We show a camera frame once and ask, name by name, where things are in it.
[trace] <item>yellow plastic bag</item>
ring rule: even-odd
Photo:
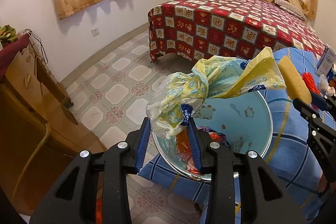
[[[180,133],[206,98],[286,88],[270,47],[249,62],[222,56],[201,59],[192,72],[194,76],[182,72],[169,75],[148,103],[147,116],[158,136],[172,138]]]

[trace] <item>red cloth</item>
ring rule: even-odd
[[[25,34],[20,37],[16,42],[9,44],[0,51],[0,80],[5,75],[5,72],[11,64],[17,52],[21,52],[29,44],[29,35]]]
[[[151,59],[177,53],[255,57],[264,47],[296,47],[320,59],[325,45],[295,16],[265,0],[174,0],[148,13]]]

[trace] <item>electrical outlet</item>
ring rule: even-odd
[[[99,35],[99,30],[98,30],[98,28],[94,28],[94,29],[92,29],[92,30],[91,30],[91,33],[92,33],[92,36],[93,36],[93,37]]]

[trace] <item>metal screw head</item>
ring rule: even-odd
[[[258,153],[255,151],[249,151],[247,154],[249,155],[250,158],[253,158],[253,159],[258,156]]]
[[[87,150],[83,150],[82,152],[79,153],[79,155],[80,155],[82,158],[86,158],[89,154],[90,154],[90,152],[87,151]]]
[[[120,142],[120,143],[118,143],[118,147],[121,148],[121,149],[126,148],[127,145],[128,145],[127,142]]]
[[[210,147],[211,148],[214,148],[214,149],[217,149],[217,148],[219,148],[221,145],[219,144],[219,143],[217,143],[217,142],[212,142],[212,143],[210,143]]]

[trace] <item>green fabric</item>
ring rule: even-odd
[[[3,47],[18,40],[16,30],[9,25],[0,27],[0,42]]]

